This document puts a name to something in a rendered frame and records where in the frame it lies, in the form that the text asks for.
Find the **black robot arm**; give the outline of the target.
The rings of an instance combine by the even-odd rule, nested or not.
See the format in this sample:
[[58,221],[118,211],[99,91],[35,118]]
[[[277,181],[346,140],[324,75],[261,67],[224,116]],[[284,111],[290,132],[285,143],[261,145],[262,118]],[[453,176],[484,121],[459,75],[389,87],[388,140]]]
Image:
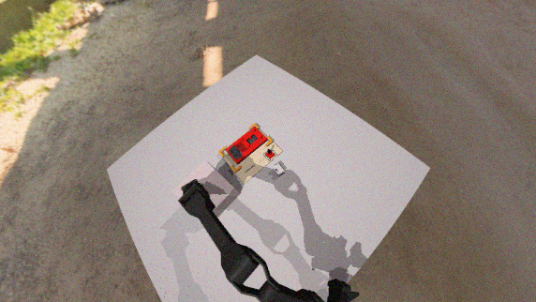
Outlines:
[[[256,297],[260,302],[324,302],[318,294],[311,290],[300,289],[296,292],[287,286],[278,284],[271,277],[268,266],[260,255],[255,250],[238,244],[232,238],[214,214],[213,210],[216,205],[210,199],[208,191],[195,180],[181,187],[183,197],[178,202],[190,215],[200,219],[221,254],[221,267],[227,280],[240,294]],[[267,280],[259,290],[245,286],[244,282],[259,264],[262,266]],[[332,289],[332,295],[328,296],[327,299],[334,300],[334,302],[349,302],[347,300],[351,287],[346,282],[334,279],[328,281],[327,285]]]

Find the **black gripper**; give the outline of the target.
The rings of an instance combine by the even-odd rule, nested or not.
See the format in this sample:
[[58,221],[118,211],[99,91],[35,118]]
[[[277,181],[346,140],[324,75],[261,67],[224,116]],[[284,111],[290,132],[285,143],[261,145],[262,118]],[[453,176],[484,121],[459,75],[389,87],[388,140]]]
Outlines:
[[[329,295],[328,295],[328,296],[332,295],[331,290],[332,290],[332,289],[329,288]],[[348,298],[347,301],[350,302],[351,300],[353,300],[355,297],[358,297],[358,296],[359,296],[359,293],[358,293],[358,292],[357,292],[357,293],[355,293],[355,292],[350,292],[350,293],[349,293],[349,298]],[[327,299],[327,302],[334,302],[334,300],[329,300],[329,299]]]

